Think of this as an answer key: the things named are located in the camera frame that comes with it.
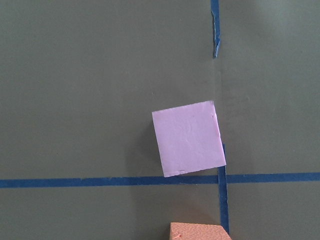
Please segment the orange foam cube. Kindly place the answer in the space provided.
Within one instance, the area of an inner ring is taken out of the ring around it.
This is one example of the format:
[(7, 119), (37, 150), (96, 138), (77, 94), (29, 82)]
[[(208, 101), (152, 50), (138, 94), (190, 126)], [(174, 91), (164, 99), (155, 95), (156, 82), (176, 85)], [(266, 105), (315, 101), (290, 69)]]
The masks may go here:
[(170, 223), (170, 240), (231, 240), (221, 225), (199, 223)]

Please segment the pink foam cube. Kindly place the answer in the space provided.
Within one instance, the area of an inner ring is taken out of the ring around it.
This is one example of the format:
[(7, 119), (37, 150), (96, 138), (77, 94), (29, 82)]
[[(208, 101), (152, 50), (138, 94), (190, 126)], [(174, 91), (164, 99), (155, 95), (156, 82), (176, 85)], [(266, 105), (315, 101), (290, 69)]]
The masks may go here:
[(152, 112), (164, 177), (226, 165), (212, 100)]

